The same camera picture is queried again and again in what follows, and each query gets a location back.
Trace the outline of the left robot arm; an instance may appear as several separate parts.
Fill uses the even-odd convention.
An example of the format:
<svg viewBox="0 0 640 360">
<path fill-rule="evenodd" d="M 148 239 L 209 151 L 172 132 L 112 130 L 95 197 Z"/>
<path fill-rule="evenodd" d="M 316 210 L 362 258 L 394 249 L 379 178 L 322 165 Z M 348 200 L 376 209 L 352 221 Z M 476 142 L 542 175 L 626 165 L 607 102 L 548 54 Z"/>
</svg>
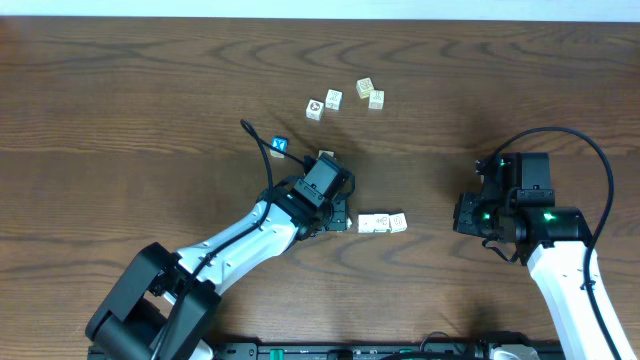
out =
<svg viewBox="0 0 640 360">
<path fill-rule="evenodd" d="M 315 168 L 268 186 L 241 220 L 192 246 L 136 254 L 90 318 L 86 337 L 112 359 L 210 359 L 204 337 L 223 293 L 316 233 L 344 231 L 346 170 Z"/>
</svg>

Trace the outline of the wooden O block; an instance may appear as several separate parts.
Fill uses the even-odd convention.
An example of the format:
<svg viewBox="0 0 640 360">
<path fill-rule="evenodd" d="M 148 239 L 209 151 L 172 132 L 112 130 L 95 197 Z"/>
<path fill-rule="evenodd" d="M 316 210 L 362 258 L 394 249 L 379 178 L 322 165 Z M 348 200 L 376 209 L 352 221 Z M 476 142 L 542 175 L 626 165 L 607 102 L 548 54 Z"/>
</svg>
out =
<svg viewBox="0 0 640 360">
<path fill-rule="evenodd" d="M 390 232 L 403 232 L 407 229 L 407 221 L 404 213 L 391 214 L 389 216 Z"/>
</svg>

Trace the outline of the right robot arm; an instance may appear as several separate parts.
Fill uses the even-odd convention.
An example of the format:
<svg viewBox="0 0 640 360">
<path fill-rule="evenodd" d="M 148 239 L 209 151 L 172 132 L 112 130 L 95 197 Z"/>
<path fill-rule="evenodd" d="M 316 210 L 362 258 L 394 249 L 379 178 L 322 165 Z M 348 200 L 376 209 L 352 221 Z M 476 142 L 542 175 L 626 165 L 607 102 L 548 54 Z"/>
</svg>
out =
<svg viewBox="0 0 640 360">
<path fill-rule="evenodd" d="M 461 194 L 454 231 L 487 249 L 512 243 L 507 262 L 525 266 L 540 289 L 568 359 L 632 359 L 635 354 L 603 284 L 582 212 L 559 207 L 544 153 L 509 153 L 476 164 L 479 193 Z"/>
</svg>

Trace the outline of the green edged wooden block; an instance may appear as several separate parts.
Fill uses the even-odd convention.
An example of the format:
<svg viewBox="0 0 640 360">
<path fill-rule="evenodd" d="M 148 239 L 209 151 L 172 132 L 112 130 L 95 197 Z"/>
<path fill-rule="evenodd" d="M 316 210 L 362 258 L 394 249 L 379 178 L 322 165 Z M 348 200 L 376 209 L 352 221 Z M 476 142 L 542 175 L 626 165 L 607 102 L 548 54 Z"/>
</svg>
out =
<svg viewBox="0 0 640 360">
<path fill-rule="evenodd" d="M 376 216 L 374 214 L 358 215 L 358 232 L 373 233 L 376 226 Z"/>
</svg>

